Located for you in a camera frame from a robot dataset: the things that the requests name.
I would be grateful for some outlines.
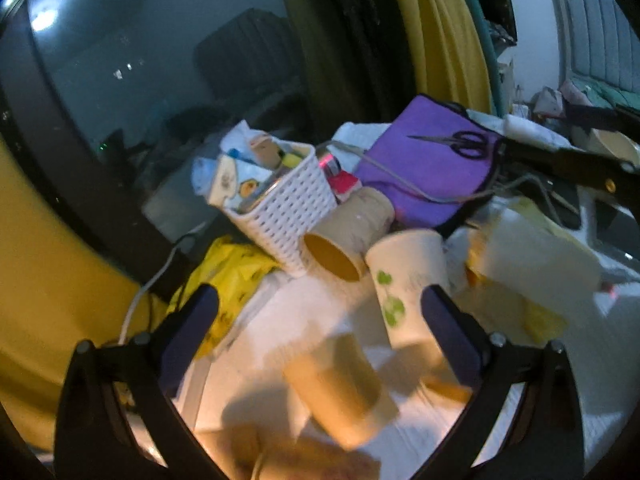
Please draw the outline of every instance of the purple cloth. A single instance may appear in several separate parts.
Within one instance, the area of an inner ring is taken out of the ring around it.
[[[409,139],[409,136],[449,137],[456,132],[485,134],[489,156],[469,160],[449,146]],[[467,196],[484,190],[494,171],[495,144],[500,135],[425,95],[418,95],[367,152],[374,160],[438,198]],[[409,228],[433,228],[449,236],[475,204],[436,204],[403,186],[384,171],[362,160],[355,175],[394,205],[396,220]]]

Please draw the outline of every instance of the white cable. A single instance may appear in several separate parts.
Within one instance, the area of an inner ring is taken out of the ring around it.
[[[141,286],[139,291],[137,291],[136,295],[133,297],[133,300],[131,300],[129,308],[127,309],[127,315],[124,317],[124,321],[122,322],[122,327],[120,329],[120,337],[118,338],[118,345],[124,345],[124,342],[127,339],[127,332],[129,331],[129,325],[131,324],[131,319],[133,318],[133,313],[136,311],[136,307],[138,306],[138,303],[140,303],[140,300],[142,299],[142,297],[148,292],[148,290],[152,286],[154,286],[154,283],[157,280],[159,280],[160,276],[162,276],[166,272],[166,270],[169,268],[169,266],[171,265],[171,262],[174,260],[175,253],[177,253],[178,251],[178,247],[180,246],[180,243],[185,238],[197,234],[199,231],[203,229],[205,225],[206,223],[203,222],[197,225],[196,227],[194,227],[191,231],[188,231],[187,233],[183,234],[180,238],[178,238],[178,240],[174,244],[174,247],[171,249],[171,252],[169,253],[169,257],[167,258],[166,262],[161,267],[161,269],[158,270],[158,272],[156,272],[148,282],[146,282],[143,286]]]
[[[463,202],[471,202],[472,200],[477,200],[479,198],[485,198],[485,197],[497,194],[498,192],[503,192],[503,191],[507,191],[508,189],[517,188],[518,186],[520,186],[521,184],[523,184],[524,182],[527,182],[527,181],[533,182],[540,188],[540,191],[542,192],[542,195],[544,196],[546,205],[548,206],[549,211],[551,212],[551,214],[554,217],[554,221],[558,225],[562,226],[562,221],[560,220],[560,217],[558,216],[558,212],[556,211],[555,206],[551,202],[551,198],[549,197],[548,191],[546,190],[546,188],[544,187],[542,182],[540,182],[540,179],[538,177],[536,177],[535,175],[533,175],[533,174],[527,173],[527,174],[525,174],[523,176],[518,177],[517,179],[513,180],[512,182],[506,184],[505,186],[501,186],[498,189],[488,189],[486,191],[473,193],[473,194],[467,195],[467,196],[455,196],[455,197],[449,197],[449,198],[437,198],[437,197],[433,197],[433,196],[428,195],[423,190],[421,190],[418,186],[416,186],[413,182],[409,182],[407,179],[401,177],[400,175],[398,175],[394,171],[390,170],[384,164],[376,161],[374,158],[372,158],[369,155],[367,155],[365,153],[365,150],[363,150],[361,148],[358,148],[356,146],[351,146],[350,144],[346,144],[344,142],[340,142],[340,140],[329,140],[328,144],[334,145],[339,150],[343,150],[345,152],[350,152],[350,153],[353,153],[354,155],[359,156],[360,158],[362,158],[363,160],[365,160],[369,164],[372,164],[375,167],[377,167],[379,170],[384,171],[386,174],[391,176],[393,179],[397,180],[400,184],[403,184],[405,187],[407,187],[408,189],[413,191],[415,194],[427,199],[429,202],[434,202],[436,204],[456,204],[456,203],[463,203]]]

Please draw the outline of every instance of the brown paper cup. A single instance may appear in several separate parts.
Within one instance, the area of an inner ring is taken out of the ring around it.
[[[252,424],[219,431],[196,432],[211,459],[231,480],[248,480],[262,451],[258,429]]]
[[[363,187],[305,234],[305,245],[326,270],[357,282],[367,272],[364,255],[389,231],[394,217],[386,196]]]
[[[309,455],[293,449],[265,451],[252,480],[378,480],[380,462],[363,453],[331,452]]]
[[[368,442],[398,415],[353,334],[327,339],[295,358],[284,377],[343,449]]]

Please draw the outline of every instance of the purple bag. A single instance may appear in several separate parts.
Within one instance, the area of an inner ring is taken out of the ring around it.
[[[450,137],[458,132],[481,134],[487,140],[486,156],[467,158],[473,150],[454,150],[446,144],[409,136]],[[487,130],[460,111],[423,94],[415,97],[367,152],[374,160],[437,198],[468,196],[483,191],[497,165],[500,135]],[[364,186],[384,193],[394,205],[396,220],[408,228],[431,228],[449,237],[488,199],[463,204],[438,204],[403,186],[389,174],[361,160],[355,175]]]

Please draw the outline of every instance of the yellow paper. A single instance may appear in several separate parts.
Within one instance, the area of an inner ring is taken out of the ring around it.
[[[249,301],[263,277],[277,269],[278,264],[253,245],[231,243],[231,236],[215,240],[202,263],[191,273],[182,295],[182,305],[203,283],[218,291],[220,306],[213,325],[207,332],[196,357],[211,352],[229,332],[244,304]],[[180,290],[171,298],[167,313],[176,308]]]

